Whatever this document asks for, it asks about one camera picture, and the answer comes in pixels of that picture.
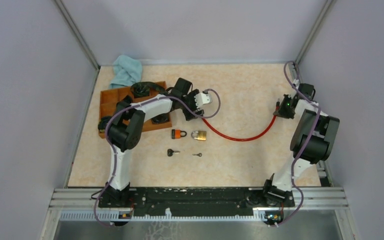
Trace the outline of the orange black padlock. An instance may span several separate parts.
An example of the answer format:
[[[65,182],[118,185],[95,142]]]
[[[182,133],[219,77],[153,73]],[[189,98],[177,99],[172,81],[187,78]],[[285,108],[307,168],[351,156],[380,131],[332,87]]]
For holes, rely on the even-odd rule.
[[[188,135],[188,133],[184,130],[180,130],[180,129],[172,129],[171,130],[171,138],[174,140],[184,138],[187,135]]]

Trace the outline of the brass padlock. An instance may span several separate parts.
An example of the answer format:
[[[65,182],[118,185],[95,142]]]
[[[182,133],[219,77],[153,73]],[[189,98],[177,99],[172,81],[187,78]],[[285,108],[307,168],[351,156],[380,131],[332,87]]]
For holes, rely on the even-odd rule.
[[[207,132],[204,130],[193,131],[191,133],[191,137],[194,140],[206,141],[207,140]]]

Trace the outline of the black head key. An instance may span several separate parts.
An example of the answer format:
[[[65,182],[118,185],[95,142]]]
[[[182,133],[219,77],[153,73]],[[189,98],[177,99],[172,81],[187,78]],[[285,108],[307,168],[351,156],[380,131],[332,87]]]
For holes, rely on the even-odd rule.
[[[180,153],[180,151],[178,151],[178,150],[173,150],[171,148],[167,149],[167,156],[168,157],[172,157],[173,155],[176,155],[176,154],[179,154],[179,153]]]

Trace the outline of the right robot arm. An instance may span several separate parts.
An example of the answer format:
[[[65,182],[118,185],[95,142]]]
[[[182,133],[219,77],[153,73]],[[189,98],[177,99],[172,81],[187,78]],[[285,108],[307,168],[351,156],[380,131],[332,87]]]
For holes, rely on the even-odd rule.
[[[294,83],[295,95],[286,94],[273,115],[284,119],[299,118],[291,138],[291,156],[281,170],[273,173],[263,186],[261,199],[275,206],[292,199],[293,182],[306,169],[330,156],[340,120],[322,112],[313,100],[315,88],[307,83]]]

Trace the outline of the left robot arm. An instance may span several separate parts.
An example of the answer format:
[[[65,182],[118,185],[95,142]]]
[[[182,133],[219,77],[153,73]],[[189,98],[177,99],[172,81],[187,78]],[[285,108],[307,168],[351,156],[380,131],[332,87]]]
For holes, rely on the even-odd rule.
[[[104,135],[111,149],[111,171],[107,188],[113,190],[110,200],[118,207],[129,203],[130,193],[125,190],[130,186],[129,168],[132,150],[139,143],[145,122],[160,115],[181,110],[185,120],[201,118],[202,107],[212,102],[207,91],[192,89],[192,83],[179,78],[169,90],[163,89],[155,96],[134,101],[127,95],[115,105],[114,114],[105,125]]]

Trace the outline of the rolled dark tie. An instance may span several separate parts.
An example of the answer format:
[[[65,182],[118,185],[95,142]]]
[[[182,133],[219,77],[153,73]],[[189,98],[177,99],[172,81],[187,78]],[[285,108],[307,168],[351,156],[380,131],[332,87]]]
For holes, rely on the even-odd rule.
[[[162,113],[151,118],[151,123],[153,125],[165,124],[165,123],[168,123],[169,121],[170,121],[169,113]]]

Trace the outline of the dark patterned tie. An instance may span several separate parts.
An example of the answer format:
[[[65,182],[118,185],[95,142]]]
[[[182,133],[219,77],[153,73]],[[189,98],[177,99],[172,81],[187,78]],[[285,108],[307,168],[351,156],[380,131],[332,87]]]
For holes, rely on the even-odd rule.
[[[151,90],[155,90],[159,94],[166,92],[164,87],[150,81],[136,82],[130,87],[130,91],[135,98],[148,97],[151,95]]]

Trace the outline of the rolled tie middle tray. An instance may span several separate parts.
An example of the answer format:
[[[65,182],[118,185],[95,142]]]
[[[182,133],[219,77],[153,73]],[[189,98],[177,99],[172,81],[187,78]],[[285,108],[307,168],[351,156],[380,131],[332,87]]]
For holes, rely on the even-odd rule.
[[[121,101],[116,103],[115,113],[122,111],[125,108],[128,108],[133,103],[133,98],[130,95],[126,95]]]

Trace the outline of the light blue towel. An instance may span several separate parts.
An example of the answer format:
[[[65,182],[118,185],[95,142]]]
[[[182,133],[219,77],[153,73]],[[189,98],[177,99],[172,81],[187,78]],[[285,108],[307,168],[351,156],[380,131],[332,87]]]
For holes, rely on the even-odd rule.
[[[137,59],[123,54],[117,57],[112,67],[114,77],[108,86],[110,90],[129,87],[142,81],[143,65]]]

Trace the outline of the rolled tie at tray corner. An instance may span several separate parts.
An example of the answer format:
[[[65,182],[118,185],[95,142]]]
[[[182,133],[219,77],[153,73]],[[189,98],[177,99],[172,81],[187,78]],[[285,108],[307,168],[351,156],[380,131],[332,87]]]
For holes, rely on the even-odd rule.
[[[98,125],[97,125],[97,129],[100,133],[104,133],[105,132],[105,129],[107,127],[107,124],[108,122],[111,120],[111,116],[104,116],[102,117],[99,122],[98,122]]]

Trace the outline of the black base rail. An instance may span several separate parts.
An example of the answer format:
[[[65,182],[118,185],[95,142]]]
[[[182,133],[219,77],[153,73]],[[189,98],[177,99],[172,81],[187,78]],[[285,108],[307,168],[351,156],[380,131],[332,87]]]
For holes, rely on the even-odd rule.
[[[131,187],[102,190],[97,197],[100,208],[130,208],[140,210],[169,208],[173,212],[199,210],[240,210],[247,207],[293,207],[290,190],[264,187]]]

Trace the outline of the aluminium frame post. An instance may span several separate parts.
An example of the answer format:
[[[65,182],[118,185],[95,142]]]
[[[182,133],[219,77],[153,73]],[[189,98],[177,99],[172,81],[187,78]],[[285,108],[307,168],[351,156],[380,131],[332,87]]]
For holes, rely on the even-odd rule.
[[[68,29],[74,36],[76,42],[78,43],[79,47],[81,48],[83,54],[89,61],[89,63],[93,66],[93,68],[96,71],[99,71],[101,66],[98,64],[96,57],[88,45],[86,39],[84,38],[83,34],[81,33],[79,27],[77,26],[74,18],[72,17],[69,9],[66,7],[63,0],[52,0],[56,8],[58,9],[60,15],[62,16],[64,22],[66,23]]]

